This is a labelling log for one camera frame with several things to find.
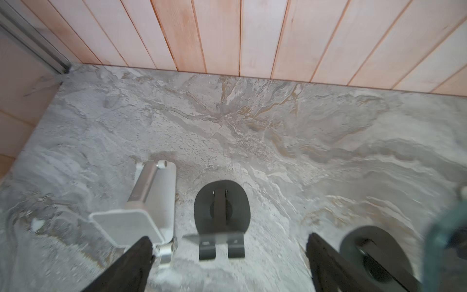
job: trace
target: gray marble countertop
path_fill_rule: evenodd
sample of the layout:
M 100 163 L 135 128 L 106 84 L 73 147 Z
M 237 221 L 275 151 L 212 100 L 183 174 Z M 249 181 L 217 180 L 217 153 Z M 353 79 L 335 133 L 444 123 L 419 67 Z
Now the gray marble countertop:
M 135 165 L 177 165 L 175 251 L 148 291 L 314 291 L 304 247 L 362 225 L 420 275 L 429 225 L 467 180 L 467 99 L 279 80 L 77 65 L 0 187 L 3 291 L 79 291 L 122 251 L 89 222 L 122 208 Z M 245 259 L 200 263 L 193 202 L 245 189 Z

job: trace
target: wooden wall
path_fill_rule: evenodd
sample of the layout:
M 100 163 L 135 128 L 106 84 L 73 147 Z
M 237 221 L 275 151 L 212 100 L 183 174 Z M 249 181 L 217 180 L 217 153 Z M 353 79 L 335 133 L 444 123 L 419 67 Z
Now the wooden wall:
M 7 0 L 71 61 L 467 96 L 467 0 Z
M 0 183 L 58 86 L 45 65 L 0 32 Z

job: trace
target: marble surface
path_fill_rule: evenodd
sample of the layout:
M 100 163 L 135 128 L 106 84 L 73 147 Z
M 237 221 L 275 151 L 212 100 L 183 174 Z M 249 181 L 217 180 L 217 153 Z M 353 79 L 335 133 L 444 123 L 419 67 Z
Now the marble surface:
M 122 250 L 88 215 L 123 207 L 135 165 L 177 165 L 175 251 L 148 291 L 314 291 L 304 246 L 362 225 L 420 275 L 430 223 L 467 179 L 467 99 L 77 65 L 0 187 L 2 291 L 79 291 Z M 193 202 L 215 180 L 251 207 L 245 259 L 198 262 Z

